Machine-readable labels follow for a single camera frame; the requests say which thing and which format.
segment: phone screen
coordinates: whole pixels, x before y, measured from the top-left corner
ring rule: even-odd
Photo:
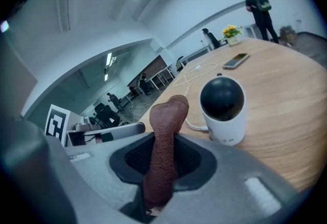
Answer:
[[[231,59],[229,62],[227,62],[224,66],[234,66],[237,62],[239,62],[242,58],[244,58],[247,55],[247,53],[241,53],[237,56],[235,56],[233,59]]]

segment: smartphone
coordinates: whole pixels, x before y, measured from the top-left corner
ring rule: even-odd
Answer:
[[[249,58],[250,54],[241,53],[231,59],[229,62],[223,65],[223,69],[233,70],[236,69],[240,64],[242,64],[247,58]]]

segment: gray floor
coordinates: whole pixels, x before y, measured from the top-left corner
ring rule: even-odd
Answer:
[[[286,45],[284,41],[281,40],[280,42],[281,44]],[[301,34],[293,44],[292,49],[312,58],[327,69],[326,40],[308,34]],[[122,120],[129,123],[139,121],[139,119],[145,114],[145,112],[147,112],[147,110],[165,89],[165,87],[159,88],[159,91],[156,89],[151,89],[150,96],[148,97],[144,95],[137,96],[132,100],[132,103],[125,106],[125,109],[128,109],[131,106],[133,106],[133,108],[125,111],[123,114],[119,114],[119,116],[121,116]]]

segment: green backpack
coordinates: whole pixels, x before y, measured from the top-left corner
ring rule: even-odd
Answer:
[[[271,5],[270,5],[269,0],[256,0],[256,4],[260,11],[271,10]]]

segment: fluorescent light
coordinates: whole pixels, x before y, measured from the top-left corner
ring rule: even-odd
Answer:
[[[9,29],[9,24],[6,20],[1,23],[0,29],[2,33],[4,33],[7,29]]]
[[[110,61],[111,61],[111,53],[109,53],[108,56],[107,56],[106,66],[108,66],[110,64]]]

